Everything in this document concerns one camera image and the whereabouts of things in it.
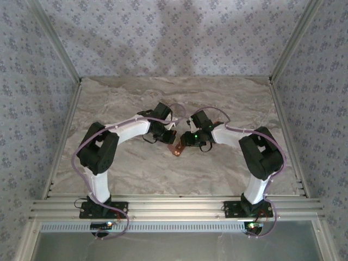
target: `wall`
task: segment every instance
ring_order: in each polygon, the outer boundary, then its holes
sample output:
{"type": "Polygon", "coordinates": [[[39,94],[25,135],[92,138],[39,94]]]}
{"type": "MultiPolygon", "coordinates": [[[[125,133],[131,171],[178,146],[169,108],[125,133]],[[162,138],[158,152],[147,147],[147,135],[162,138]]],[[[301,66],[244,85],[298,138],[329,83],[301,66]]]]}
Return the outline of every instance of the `wall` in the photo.
{"type": "Polygon", "coordinates": [[[24,0],[0,1],[0,260],[42,195],[76,87],[24,0]]]}
{"type": "Polygon", "coordinates": [[[324,0],[276,83],[312,196],[348,260],[348,2],[324,0]]]}
{"type": "Polygon", "coordinates": [[[81,76],[268,76],[308,2],[40,1],[81,76]]]}

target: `marble surface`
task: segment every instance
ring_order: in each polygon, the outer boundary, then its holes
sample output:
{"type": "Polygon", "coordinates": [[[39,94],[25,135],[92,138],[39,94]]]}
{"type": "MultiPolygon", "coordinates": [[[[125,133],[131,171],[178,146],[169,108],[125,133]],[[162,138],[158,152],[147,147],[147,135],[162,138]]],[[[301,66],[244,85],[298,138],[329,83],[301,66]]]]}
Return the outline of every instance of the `marble surface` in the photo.
{"type": "MultiPolygon", "coordinates": [[[[184,105],[187,116],[200,107],[217,106],[231,117],[231,126],[266,126],[288,155],[266,81],[237,77],[84,78],[52,192],[87,192],[70,160],[93,122],[116,123],[139,111],[153,109],[159,101],[184,105]]],[[[208,110],[207,115],[213,121],[226,121],[218,111],[208,110]]],[[[189,126],[182,122],[176,129],[181,135],[189,126]]],[[[78,159],[76,164],[83,170],[78,159]]],[[[199,148],[186,148],[177,158],[167,145],[152,145],[139,136],[117,148],[109,170],[109,189],[112,194],[240,195],[249,177],[240,149],[214,145],[210,152],[203,153],[199,148]]],[[[298,194],[290,160],[269,193],[298,194]]]]}

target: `robotic arm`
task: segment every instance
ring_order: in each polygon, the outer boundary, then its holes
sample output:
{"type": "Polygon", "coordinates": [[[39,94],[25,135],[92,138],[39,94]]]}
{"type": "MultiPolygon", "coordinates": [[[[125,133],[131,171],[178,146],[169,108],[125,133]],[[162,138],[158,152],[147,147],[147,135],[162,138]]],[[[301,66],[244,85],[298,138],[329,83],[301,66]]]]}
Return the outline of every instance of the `robotic arm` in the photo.
{"type": "MultiPolygon", "coordinates": [[[[188,125],[191,126],[191,132],[185,132],[181,136],[182,146],[201,148],[210,142],[210,149],[212,144],[241,148],[251,173],[248,186],[241,195],[241,207],[247,215],[258,211],[264,203],[263,195],[270,177],[284,164],[276,146],[257,134],[233,132],[223,122],[212,123],[203,110],[192,115],[188,125]]],[[[266,127],[260,127],[255,132],[274,140],[266,127]]]]}
{"type": "Polygon", "coordinates": [[[95,122],[91,125],[81,143],[104,128],[117,126],[97,136],[77,154],[92,188],[91,193],[100,202],[109,203],[111,201],[108,189],[108,169],[113,163],[117,146],[128,139],[147,133],[151,133],[155,141],[173,144],[176,131],[171,128],[175,126],[174,123],[165,125],[158,121],[147,120],[147,117],[168,120],[172,118],[172,113],[169,107],[159,103],[154,110],[141,111],[134,117],[116,124],[104,126],[95,122]]]}

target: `black bracket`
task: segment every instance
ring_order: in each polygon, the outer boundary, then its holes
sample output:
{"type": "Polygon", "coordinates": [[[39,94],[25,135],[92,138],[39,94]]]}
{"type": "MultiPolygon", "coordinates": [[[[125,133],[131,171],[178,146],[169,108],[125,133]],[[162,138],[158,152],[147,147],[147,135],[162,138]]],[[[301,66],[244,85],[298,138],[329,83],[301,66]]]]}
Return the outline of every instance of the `black bracket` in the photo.
{"type": "Polygon", "coordinates": [[[207,142],[210,142],[210,149],[208,150],[210,151],[213,147],[212,143],[215,143],[212,136],[212,131],[218,125],[223,124],[223,122],[218,121],[216,123],[212,123],[212,121],[208,118],[203,110],[195,113],[194,115],[191,115],[191,119],[196,128],[198,128],[199,130],[194,133],[185,132],[180,137],[181,145],[185,147],[199,147],[201,151],[204,152],[202,150],[202,146],[206,146],[207,142]]]}
{"type": "MultiPolygon", "coordinates": [[[[106,205],[118,208],[128,213],[128,202],[118,202],[118,201],[108,201],[106,205]]],[[[99,204],[93,202],[89,199],[83,202],[80,209],[80,219],[125,219],[126,217],[119,212],[115,212],[111,209],[100,206],[99,204]]]]}
{"type": "MultiPolygon", "coordinates": [[[[93,123],[88,129],[81,144],[104,128],[105,126],[99,122],[93,123]]],[[[103,173],[107,171],[113,163],[118,143],[119,136],[107,130],[87,143],[86,146],[77,153],[77,157],[80,159],[81,165],[88,167],[94,175],[103,173]],[[103,142],[103,144],[99,147],[96,144],[97,141],[103,142]]]]}
{"type": "Polygon", "coordinates": [[[225,201],[221,208],[225,212],[225,218],[272,218],[273,210],[271,203],[263,201],[257,209],[253,212],[247,213],[243,210],[241,201],[225,201]]]}
{"type": "MultiPolygon", "coordinates": [[[[144,117],[151,117],[155,119],[165,120],[169,114],[173,116],[173,111],[165,104],[158,103],[156,108],[154,110],[146,110],[146,111],[140,111],[137,113],[138,115],[144,116],[144,117]]],[[[151,133],[153,135],[153,139],[156,141],[160,141],[164,144],[173,144],[176,138],[176,130],[167,130],[165,128],[165,124],[149,120],[150,127],[148,129],[148,133],[151,133]]]]}
{"type": "MultiPolygon", "coordinates": [[[[275,140],[266,127],[259,127],[255,131],[275,140]]],[[[265,181],[284,164],[283,157],[277,147],[262,136],[251,134],[243,137],[239,140],[239,145],[249,171],[258,179],[265,181]]]]}

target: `glass panel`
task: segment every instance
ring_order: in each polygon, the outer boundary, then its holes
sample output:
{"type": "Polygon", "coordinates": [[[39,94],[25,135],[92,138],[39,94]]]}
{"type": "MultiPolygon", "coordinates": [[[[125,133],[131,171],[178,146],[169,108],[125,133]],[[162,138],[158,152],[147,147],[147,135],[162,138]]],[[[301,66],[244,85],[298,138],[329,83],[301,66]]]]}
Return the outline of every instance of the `glass panel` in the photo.
{"type": "Polygon", "coordinates": [[[265,238],[243,233],[128,233],[95,240],[90,233],[40,233],[32,261],[322,260],[310,221],[278,222],[265,238]]]}

